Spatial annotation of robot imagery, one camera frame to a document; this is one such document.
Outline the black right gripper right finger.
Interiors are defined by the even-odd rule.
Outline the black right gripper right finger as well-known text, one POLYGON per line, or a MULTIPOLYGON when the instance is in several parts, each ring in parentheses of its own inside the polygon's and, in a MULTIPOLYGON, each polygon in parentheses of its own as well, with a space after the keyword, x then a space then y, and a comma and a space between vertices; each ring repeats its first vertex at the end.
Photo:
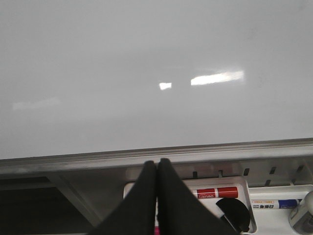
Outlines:
POLYGON ((161 235, 236 235, 189 190, 169 159, 157 166, 158 226, 161 235))

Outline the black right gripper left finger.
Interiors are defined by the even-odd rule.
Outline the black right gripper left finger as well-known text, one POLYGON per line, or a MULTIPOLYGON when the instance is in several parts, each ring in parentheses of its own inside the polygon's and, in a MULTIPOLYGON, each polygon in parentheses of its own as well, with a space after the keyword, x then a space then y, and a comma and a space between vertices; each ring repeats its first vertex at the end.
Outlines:
POLYGON ((90 235, 153 235, 156 213, 157 168, 153 161, 143 169, 123 201, 90 235))

